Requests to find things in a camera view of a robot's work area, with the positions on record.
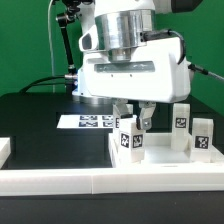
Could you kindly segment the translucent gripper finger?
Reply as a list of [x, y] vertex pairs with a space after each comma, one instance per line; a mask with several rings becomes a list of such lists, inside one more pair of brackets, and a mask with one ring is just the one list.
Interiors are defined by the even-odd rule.
[[113, 115], [116, 118], [131, 118], [133, 116], [133, 105], [127, 99], [115, 99], [113, 102]]
[[138, 130], [149, 130], [152, 127], [152, 116], [156, 108], [155, 102], [140, 101], [136, 118]]

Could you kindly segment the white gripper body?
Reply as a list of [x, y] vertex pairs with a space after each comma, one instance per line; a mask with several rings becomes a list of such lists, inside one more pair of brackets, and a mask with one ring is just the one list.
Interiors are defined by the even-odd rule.
[[187, 61], [178, 63], [177, 37], [149, 41], [129, 62], [110, 63], [104, 52], [84, 56], [86, 86], [93, 96], [173, 103], [190, 93]]

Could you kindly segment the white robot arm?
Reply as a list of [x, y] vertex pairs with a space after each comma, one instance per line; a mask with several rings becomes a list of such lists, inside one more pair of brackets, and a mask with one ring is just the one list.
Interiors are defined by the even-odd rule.
[[126, 103], [137, 101], [138, 129], [149, 129], [158, 102], [174, 103], [190, 93], [190, 71], [183, 37], [157, 30], [160, 13], [191, 12], [203, 0], [93, 0], [81, 6], [83, 35], [79, 48], [76, 96], [110, 98], [119, 115], [130, 115]]

